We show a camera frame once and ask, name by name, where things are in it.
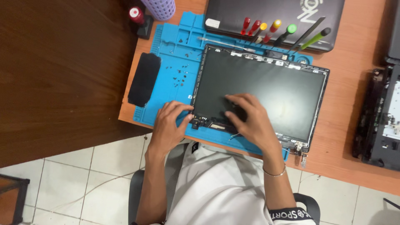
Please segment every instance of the dark wooden cabinet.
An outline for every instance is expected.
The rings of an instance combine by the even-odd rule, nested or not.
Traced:
[[[1,1],[0,167],[151,132],[118,120],[133,4]]]

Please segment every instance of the white tiled floor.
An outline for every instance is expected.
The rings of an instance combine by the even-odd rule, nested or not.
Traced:
[[[1,168],[0,174],[30,179],[24,222],[127,225],[132,175],[116,177],[145,166],[144,153],[150,140],[151,134],[116,141]],[[400,210],[383,201],[387,198],[400,204],[399,196],[293,168],[288,168],[288,176],[293,192],[312,196],[318,202],[321,225],[399,224]],[[116,179],[93,190],[113,178]],[[75,200],[73,204],[58,207]]]

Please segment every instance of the white paper label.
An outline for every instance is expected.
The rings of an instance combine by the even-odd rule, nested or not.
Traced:
[[[213,20],[213,19],[207,19],[206,20],[206,26],[210,26],[210,27],[218,29],[218,27],[220,27],[220,21]]]

